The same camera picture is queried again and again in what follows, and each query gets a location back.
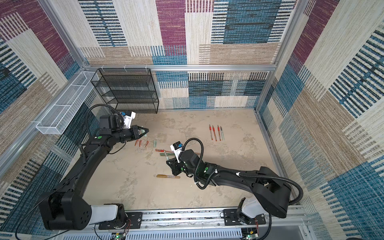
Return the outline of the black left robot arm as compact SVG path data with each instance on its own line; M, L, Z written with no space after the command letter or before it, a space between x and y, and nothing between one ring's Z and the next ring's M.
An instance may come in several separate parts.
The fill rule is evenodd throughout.
M104 115L98 134L90 136L80 147L81 156L68 174L50 192L43 193L38 206L47 230L82 230L95 223L92 206L83 195L101 161L117 143L136 141L149 129L126 127L123 117Z

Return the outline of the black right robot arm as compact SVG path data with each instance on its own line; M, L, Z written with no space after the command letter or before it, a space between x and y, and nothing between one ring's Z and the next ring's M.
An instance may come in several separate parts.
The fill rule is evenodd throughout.
M209 185L227 186L252 193L264 210L272 216L285 218L290 203L290 180L277 176L267 167L258 171L239 171L201 161L193 150L181 152L179 158L166 161L172 174L181 173L194 179L201 190Z

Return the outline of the gold marker bottom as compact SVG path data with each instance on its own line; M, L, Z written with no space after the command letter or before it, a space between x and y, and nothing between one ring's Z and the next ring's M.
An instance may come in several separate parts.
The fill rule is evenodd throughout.
M156 175L157 178L170 178L170 179L180 179L179 176L169 176L169 175Z

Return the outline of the light green pen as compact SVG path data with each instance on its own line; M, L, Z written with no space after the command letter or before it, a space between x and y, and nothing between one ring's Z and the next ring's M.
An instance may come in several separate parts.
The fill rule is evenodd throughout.
M224 138L224 133L223 133L223 129L221 126L219 126L218 128L220 128L220 135L221 135L221 139L224 141L225 138Z

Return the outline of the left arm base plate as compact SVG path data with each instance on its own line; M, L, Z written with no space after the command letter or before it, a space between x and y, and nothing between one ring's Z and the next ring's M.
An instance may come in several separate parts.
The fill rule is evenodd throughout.
M139 229L142 224L142 212L125 212L112 221L102 222L98 226L98 230L117 230L123 231L128 229Z

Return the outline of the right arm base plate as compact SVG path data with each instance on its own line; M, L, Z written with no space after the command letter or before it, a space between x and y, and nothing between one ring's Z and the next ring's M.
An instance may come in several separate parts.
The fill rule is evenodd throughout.
M257 215L255 218L251 219L236 209L224 209L222 214L220 214L220 217L224 219L226 226L267 224L264 215Z

